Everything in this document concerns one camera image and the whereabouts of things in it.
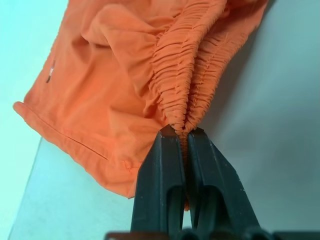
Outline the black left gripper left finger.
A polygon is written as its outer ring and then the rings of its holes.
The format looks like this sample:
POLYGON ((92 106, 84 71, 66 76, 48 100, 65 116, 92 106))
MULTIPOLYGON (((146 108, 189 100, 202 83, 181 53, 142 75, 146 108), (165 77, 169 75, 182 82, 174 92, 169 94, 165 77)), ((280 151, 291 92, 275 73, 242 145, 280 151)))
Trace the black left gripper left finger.
POLYGON ((182 226, 185 188, 180 139, 167 125, 157 133, 138 171, 131 225, 182 226))

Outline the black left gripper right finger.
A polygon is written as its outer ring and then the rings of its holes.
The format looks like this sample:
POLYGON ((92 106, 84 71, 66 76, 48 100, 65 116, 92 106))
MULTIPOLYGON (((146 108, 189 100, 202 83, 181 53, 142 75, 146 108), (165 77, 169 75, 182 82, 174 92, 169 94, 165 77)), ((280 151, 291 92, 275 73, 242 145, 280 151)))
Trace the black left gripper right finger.
POLYGON ((244 186, 201 128, 188 135, 188 197, 194 227, 258 227, 244 186))

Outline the orange shorts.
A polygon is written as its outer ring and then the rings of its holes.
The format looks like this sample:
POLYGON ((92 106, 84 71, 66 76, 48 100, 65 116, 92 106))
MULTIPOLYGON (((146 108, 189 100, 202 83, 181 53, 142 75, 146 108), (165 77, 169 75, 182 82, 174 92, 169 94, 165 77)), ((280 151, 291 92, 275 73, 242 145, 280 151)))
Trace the orange shorts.
POLYGON ((50 54, 14 110, 102 187, 135 196, 157 132, 181 146, 269 0, 69 0, 50 54))

